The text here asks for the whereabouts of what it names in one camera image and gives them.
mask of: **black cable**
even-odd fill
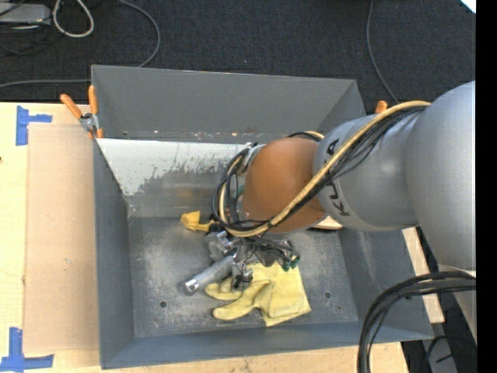
[[[129,2],[126,2],[125,0],[116,0],[121,4],[127,5],[128,7],[131,7],[132,9],[136,9],[137,11],[141,12],[143,15],[145,15],[152,23],[152,25],[155,28],[155,32],[157,33],[157,43],[155,46],[154,51],[148,57],[145,61],[143,61],[141,64],[139,64],[137,67],[138,68],[143,68],[144,66],[148,65],[157,55],[158,50],[161,45],[161,32],[158,27],[158,24],[155,22],[155,20],[151,17],[148,12],[144,11],[137,5],[131,4]],[[5,87],[12,87],[14,85],[32,85],[32,84],[51,84],[51,83],[86,83],[86,82],[91,82],[92,80],[90,78],[76,78],[76,79],[34,79],[34,80],[22,80],[22,81],[17,81],[17,82],[7,82],[0,84],[0,89],[3,89]]]
[[[369,10],[369,12],[367,14],[367,21],[366,21],[366,45],[367,45],[367,51],[368,51],[368,53],[370,55],[371,64],[373,64],[374,71],[376,72],[378,78],[380,79],[381,84],[383,84],[383,87],[387,90],[388,94],[390,94],[390,96],[395,101],[395,103],[398,103],[397,97],[390,90],[390,87],[388,87],[388,84],[385,82],[385,80],[384,80],[384,78],[383,78],[383,76],[382,76],[382,74],[380,72],[380,69],[378,68],[377,63],[374,60],[373,51],[371,49],[371,42],[370,42],[370,23],[371,23],[371,13],[373,12],[373,2],[374,2],[374,0],[371,0],[370,10]]]
[[[152,52],[151,56],[148,57],[144,62],[142,62],[140,65],[138,65],[139,68],[143,68],[144,66],[148,65],[150,63],[151,60],[153,60],[155,58],[155,55],[157,55],[158,53],[158,49],[160,48],[161,46],[161,30],[158,28],[158,25],[157,23],[155,22],[155,20],[151,17],[151,15],[146,12],[145,10],[141,9],[140,7],[138,7],[137,5],[135,4],[131,4],[129,2],[126,2],[125,0],[116,0],[117,2],[121,3],[121,4],[124,4],[124,5],[127,5],[128,7],[131,7],[132,9],[136,9],[137,11],[141,12],[144,16],[146,16],[150,22],[152,23],[152,25],[154,26],[155,28],[155,32],[157,33],[157,43],[155,45],[155,49],[154,51]]]
[[[403,298],[417,295],[440,294],[444,292],[459,292],[476,289],[476,278],[463,271],[437,272],[410,278],[396,284],[379,295],[371,304],[364,319],[360,334],[357,368],[359,373],[370,372],[370,349],[381,324],[390,308]],[[374,323],[380,319],[373,336],[370,333]]]
[[[429,345],[428,347],[428,350],[426,350],[426,356],[425,356],[425,362],[428,364],[429,363],[429,357],[431,356],[431,353],[433,352],[433,349],[435,348],[436,344],[440,341],[440,340],[454,340],[454,341],[460,341],[462,343],[467,343],[467,344],[474,344],[473,341],[470,341],[469,339],[467,338],[464,338],[464,337],[458,337],[458,336],[446,336],[446,335],[443,335],[443,336],[437,336],[435,337],[431,344]],[[442,357],[440,359],[437,359],[436,360],[436,363],[440,363],[441,361],[445,361],[448,357],[451,357],[451,354],[447,355],[446,357]]]
[[[377,63],[376,63],[376,61],[374,59],[373,51],[372,51],[372,48],[371,48],[371,42],[370,42],[370,23],[371,23],[371,14],[373,12],[373,2],[374,2],[374,0],[371,0],[369,12],[367,14],[367,21],[366,21],[366,45],[367,45],[367,51],[368,51],[369,56],[370,56],[371,64],[373,65],[374,71],[376,72],[378,78],[380,79],[381,84],[383,84],[383,87],[387,90],[388,94],[390,94],[391,98],[395,101],[395,103],[398,103],[397,96],[395,96],[395,94],[391,91],[391,89],[388,86],[387,82],[383,78],[383,75],[381,74],[380,69],[378,68],[378,65],[377,65]]]
[[[0,18],[2,18],[4,15],[8,14],[9,12],[11,11],[14,11],[15,9],[17,9],[18,7],[21,6],[21,4],[23,4],[26,0],[19,0],[16,4],[14,5],[11,5],[10,7],[8,7],[6,10],[0,12]]]
[[[298,131],[297,133],[293,133],[293,134],[290,134],[290,135],[287,135],[288,138],[292,138],[292,137],[297,137],[299,135],[302,135],[302,136],[305,136],[305,137],[308,137],[314,141],[317,141],[317,142],[320,142],[321,138],[319,137],[316,137],[315,135],[313,134],[309,134],[309,133],[306,133],[305,131]]]

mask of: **electrical cord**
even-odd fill
[[[57,0],[55,2],[55,6],[54,6],[54,9],[52,11],[52,20],[54,21],[55,27],[57,29],[59,29],[61,31],[61,33],[63,33],[65,36],[76,37],[76,38],[87,37],[93,33],[93,30],[95,29],[95,21],[93,20],[92,13],[89,11],[88,7],[86,7],[86,4],[82,0],[75,0],[75,1],[81,6],[81,8],[85,12],[86,16],[88,16],[89,28],[88,28],[88,30],[86,30],[86,32],[84,32],[84,33],[72,33],[72,32],[68,32],[67,30],[62,28],[62,26],[59,23],[58,18],[57,18],[57,14],[58,14],[58,11],[61,7],[62,0]]]
[[[418,295],[476,290],[476,278],[462,271],[444,271],[410,278],[381,293],[371,304],[360,334],[357,370],[370,373],[370,352],[387,313],[396,302]],[[374,324],[379,320],[373,335]]]
[[[21,6],[21,4],[23,4],[26,0],[19,0],[16,4],[14,5],[11,5],[10,7],[8,7],[6,10],[0,12],[0,18],[2,18],[4,15],[8,14],[9,12],[12,12],[14,11],[15,9],[17,9],[18,7]]]
[[[137,67],[138,68],[143,68],[144,66],[148,65],[157,55],[158,50],[161,45],[161,32],[158,27],[158,24],[155,22],[155,20],[152,18],[148,12],[144,11],[142,8],[138,7],[137,5],[131,4],[129,2],[126,2],[125,0],[116,0],[119,3],[126,5],[128,7],[131,7],[132,9],[136,9],[137,11],[141,12],[143,15],[145,15],[152,23],[152,25],[155,28],[155,32],[157,34],[157,43],[155,45],[155,49],[152,52],[152,54],[141,64],[139,64]],[[3,89],[5,87],[12,87],[15,85],[32,85],[32,84],[51,84],[51,83],[86,83],[86,82],[91,82],[92,80],[90,78],[75,78],[75,79],[34,79],[34,80],[21,80],[17,82],[7,82],[7,83],[2,83],[0,84],[0,89]]]
[[[398,103],[397,96],[395,96],[395,94],[391,91],[391,89],[388,86],[387,82],[385,81],[383,75],[381,74],[380,69],[378,68],[376,60],[374,59],[373,50],[371,48],[370,24],[371,24],[371,15],[372,15],[372,12],[373,12],[373,3],[374,3],[374,0],[371,0],[370,7],[369,7],[369,12],[367,14],[367,21],[366,21],[366,45],[367,45],[367,51],[368,51],[368,54],[370,56],[371,64],[373,65],[374,71],[376,72],[378,78],[380,79],[381,84],[387,90],[388,94],[395,101],[395,103]]]
[[[155,28],[155,32],[157,34],[157,43],[155,45],[155,49],[152,52],[151,56],[148,57],[140,65],[138,65],[139,68],[143,68],[144,66],[148,65],[150,63],[150,61],[153,60],[158,53],[158,50],[161,46],[161,30],[159,29],[158,24],[155,22],[155,20],[151,17],[151,15],[148,12],[144,11],[143,9],[138,7],[137,5],[126,2],[124,0],[116,0],[116,1],[121,3],[121,4],[127,5],[128,7],[131,7],[132,9],[136,9],[137,11],[141,12],[144,16],[146,16],[150,20],[150,22],[152,23],[152,25]]]
[[[253,225],[250,228],[240,228],[234,225],[230,225],[230,220],[226,217],[225,214],[225,200],[227,195],[227,181],[231,178],[231,175],[236,173],[243,164],[243,158],[248,153],[249,148],[244,149],[239,152],[229,163],[227,168],[227,175],[223,177],[222,181],[217,186],[213,195],[213,211],[217,216],[219,222],[225,226],[226,230],[230,232],[232,235],[239,237],[250,237],[255,235],[260,235],[263,232],[267,232],[272,227],[281,223],[284,219],[288,218],[291,214],[293,214],[299,207],[306,203],[308,199],[308,195],[314,190],[316,187],[324,186],[324,181],[329,179],[330,172],[334,169],[335,165],[343,164],[346,161],[346,157],[350,156],[350,152],[356,147],[357,143],[363,139],[364,135],[368,133],[371,129],[376,127],[378,124],[384,122],[384,120],[388,120],[398,112],[403,110],[408,110],[413,107],[424,107],[430,105],[425,101],[410,101],[407,103],[401,103],[392,108],[385,110],[383,113],[378,114],[375,118],[361,127],[352,137],[350,137],[347,141],[345,141],[339,149],[335,152],[335,154],[318,170],[318,172],[312,177],[309,183],[302,189],[302,191],[276,216],[271,218],[270,220],[258,224]]]

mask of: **metal tool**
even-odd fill
[[[230,275],[232,291],[242,290],[252,281],[253,270],[250,264],[253,263],[261,263],[265,267],[270,267],[277,262],[284,270],[295,268],[298,264],[298,258],[292,263],[288,262],[290,256],[295,254],[293,245],[288,239],[260,243],[262,240],[257,242],[254,239],[229,238],[226,231],[220,231],[208,233],[204,240],[214,263],[183,283],[182,287],[189,295],[204,289],[210,283],[222,281]],[[286,260],[274,253],[268,253],[268,250],[274,250],[275,247],[284,248],[281,253],[285,253]]]
[[[91,139],[103,138],[103,129],[99,122],[99,105],[97,103],[95,87],[93,85],[88,88],[88,100],[90,105],[90,113],[83,113],[72,98],[67,94],[61,94],[61,102],[71,111],[72,115],[79,120],[81,125],[88,132]]]

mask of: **wooden board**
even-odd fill
[[[0,111],[4,119],[0,122],[0,157],[2,157],[0,160],[0,177],[2,178],[0,182],[0,225],[3,230],[0,241],[0,356],[8,353],[9,327],[16,326],[24,330],[23,351],[27,357],[42,356],[48,350],[53,350],[55,353],[54,366],[51,369],[40,369],[40,373],[101,372],[98,344],[92,347],[98,336],[98,326],[95,326],[95,321],[93,321],[95,318],[93,311],[85,311],[84,308],[88,305],[96,305],[96,284],[94,273],[90,268],[94,261],[89,259],[94,247],[92,227],[86,227],[90,225],[89,222],[92,219],[91,215],[87,215],[87,212],[92,212],[93,209],[92,198],[89,196],[92,195],[92,186],[89,182],[84,182],[83,187],[88,189],[83,190],[78,182],[82,180],[81,171],[88,169],[88,164],[91,164],[88,163],[91,162],[91,152],[88,156],[79,156],[79,159],[68,157],[77,151],[84,151],[90,142],[78,122],[64,106],[23,104],[31,114],[49,113],[54,116],[54,120],[52,124],[30,124],[30,144],[25,147],[16,147],[16,106],[16,103],[0,103]],[[88,111],[89,109],[82,106],[82,110]],[[65,128],[66,136],[72,135],[69,138],[55,136],[56,133],[60,135],[64,132],[52,129],[58,126]],[[33,161],[35,152],[42,156],[36,160],[47,159],[46,162],[38,161],[36,163],[38,166],[33,166],[35,163],[32,162],[29,175],[28,149],[30,150],[30,162]],[[54,156],[59,153],[62,153],[64,157],[54,160]],[[51,192],[48,189],[31,190],[31,187],[42,187],[44,184],[48,186],[46,183],[48,180],[41,180],[45,178],[42,176],[43,171],[40,171],[39,176],[31,172],[35,168],[45,170],[43,176],[51,178],[50,188],[55,187],[56,190]],[[29,193],[26,187],[28,180],[33,183]],[[28,200],[28,214],[26,214],[26,199]],[[49,214],[49,219],[43,218],[43,214]],[[26,228],[30,235],[26,244],[25,258]],[[35,233],[35,228],[45,228],[51,234],[50,239],[45,241],[47,243],[43,243],[52,250],[52,253],[44,254],[45,258],[36,253],[36,250],[42,249],[40,244],[32,246],[31,241],[40,239],[41,236],[47,237],[47,234]],[[26,279],[24,279],[25,261]],[[82,296],[79,294],[80,291],[86,295]],[[65,324],[47,329],[47,325],[54,320],[54,316]],[[87,330],[79,332],[78,328],[83,326],[86,326]],[[283,369],[288,372],[350,373],[356,371],[356,356],[357,347],[339,347],[289,354],[116,369],[115,371],[126,373],[143,371],[167,373],[251,371],[256,373],[263,371],[271,373]],[[408,371],[399,343],[375,346],[372,364],[374,371],[384,373]]]

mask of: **wooden table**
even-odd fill
[[[35,324],[33,319],[29,326],[25,327],[30,317],[26,311],[33,310],[32,305],[26,305],[25,300],[25,272],[30,266],[26,262],[26,224],[27,208],[26,198],[28,190],[26,184],[29,179],[27,169],[28,152],[30,144],[26,146],[16,146],[16,107],[23,106],[30,111],[31,115],[37,113],[50,114],[53,117],[51,124],[30,124],[28,128],[36,128],[36,132],[42,131],[42,126],[64,125],[73,129],[78,135],[78,142],[91,142],[78,121],[68,112],[62,104],[41,104],[41,103],[0,103],[0,357],[8,354],[9,327],[14,326],[24,329],[24,336],[29,338],[29,330]],[[83,112],[88,112],[87,106],[80,106]],[[56,150],[61,139],[49,140],[46,147],[47,154],[50,150]],[[80,208],[82,211],[88,206],[78,206],[76,201],[72,208]],[[419,240],[413,229],[405,231],[409,252],[415,261],[417,274],[427,272],[427,265],[419,248]],[[59,284],[52,281],[45,284],[45,290],[52,290],[57,294]],[[65,287],[71,286],[71,282],[65,282]],[[436,300],[426,300],[429,314],[433,322],[441,320],[440,307]],[[36,306],[43,308],[43,302]],[[72,325],[73,322],[81,320],[78,313],[69,311],[58,312],[59,322],[65,325]],[[92,339],[98,338],[98,327],[90,328]],[[101,371],[99,366],[98,341],[82,341],[83,347],[78,346],[78,338],[71,339],[71,344],[62,344],[59,349],[50,349],[51,334],[44,337],[47,349],[33,350],[32,346],[25,347],[26,357],[42,356],[54,354],[54,366],[51,369],[40,369],[40,371],[53,372],[97,372]],[[334,372],[351,373],[356,371],[357,347],[337,347],[325,350],[311,350],[303,352],[293,352],[287,354],[272,354],[256,357],[236,357],[231,359],[198,361],[180,364],[168,364],[146,368],[126,368],[116,369],[116,371],[134,372],[182,372],[182,373],[208,373],[208,372]],[[407,372],[404,354],[401,344],[385,343],[374,346],[372,352],[373,371],[383,373]]]

